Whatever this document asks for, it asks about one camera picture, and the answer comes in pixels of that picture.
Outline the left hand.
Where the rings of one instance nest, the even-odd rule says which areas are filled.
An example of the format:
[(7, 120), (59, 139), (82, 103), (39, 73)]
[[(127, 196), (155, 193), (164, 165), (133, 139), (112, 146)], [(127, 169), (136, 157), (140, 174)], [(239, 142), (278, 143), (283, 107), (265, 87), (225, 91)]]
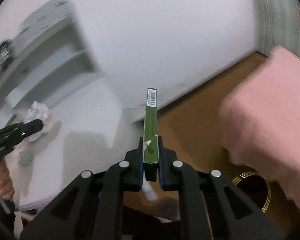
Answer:
[(15, 190), (10, 177), (10, 172), (7, 168), (6, 160), (0, 162), (0, 197), (4, 200), (13, 198)]

